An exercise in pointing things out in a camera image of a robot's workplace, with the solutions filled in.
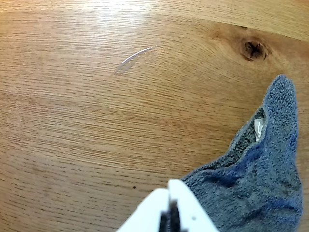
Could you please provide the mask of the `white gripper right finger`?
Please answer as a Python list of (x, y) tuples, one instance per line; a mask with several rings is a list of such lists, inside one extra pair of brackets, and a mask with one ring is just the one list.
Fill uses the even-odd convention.
[(196, 196), (181, 180), (168, 181), (169, 227), (172, 232), (216, 232), (218, 229)]

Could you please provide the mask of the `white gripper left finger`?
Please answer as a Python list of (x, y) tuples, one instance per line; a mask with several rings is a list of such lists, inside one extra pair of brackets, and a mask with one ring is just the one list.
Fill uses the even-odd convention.
[(136, 208), (118, 229), (119, 232), (163, 232), (169, 212), (169, 191), (157, 188)]

